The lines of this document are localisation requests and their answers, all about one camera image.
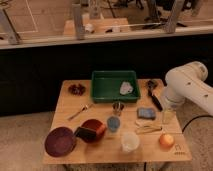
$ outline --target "green container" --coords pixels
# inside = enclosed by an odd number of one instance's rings
[[[124,81],[131,84],[132,93],[120,94],[120,87]],[[135,103],[141,97],[135,71],[93,71],[90,92],[95,103]]]

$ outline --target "red plate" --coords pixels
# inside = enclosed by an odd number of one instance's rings
[[[53,157],[61,157],[70,153],[76,145],[73,131],[67,127],[52,130],[45,140],[45,150]]]

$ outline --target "brown bowl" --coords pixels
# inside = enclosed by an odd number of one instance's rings
[[[106,125],[97,119],[89,119],[85,121],[81,127],[88,128],[96,132],[96,137],[94,140],[82,138],[87,143],[100,140],[103,137],[106,130]]]
[[[52,130],[45,140],[45,150],[53,157],[61,157],[70,153],[76,145],[73,131],[67,127]]]

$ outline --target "wall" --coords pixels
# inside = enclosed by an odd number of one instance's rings
[[[213,35],[0,50],[0,115],[54,110],[65,79],[90,79],[93,70],[135,70],[162,78],[199,60],[213,85]]]

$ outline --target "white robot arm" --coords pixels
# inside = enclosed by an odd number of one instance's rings
[[[163,108],[177,109],[188,98],[213,115],[213,88],[203,82],[207,76],[206,66],[197,61],[168,71],[160,98]]]

